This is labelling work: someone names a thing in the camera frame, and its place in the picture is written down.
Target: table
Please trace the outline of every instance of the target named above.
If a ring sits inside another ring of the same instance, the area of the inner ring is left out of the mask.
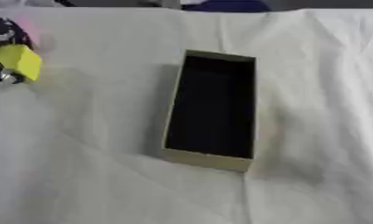
[[[45,67],[0,89],[0,223],[373,223],[373,10],[22,15]],[[244,175],[158,157],[185,49],[258,58]]]

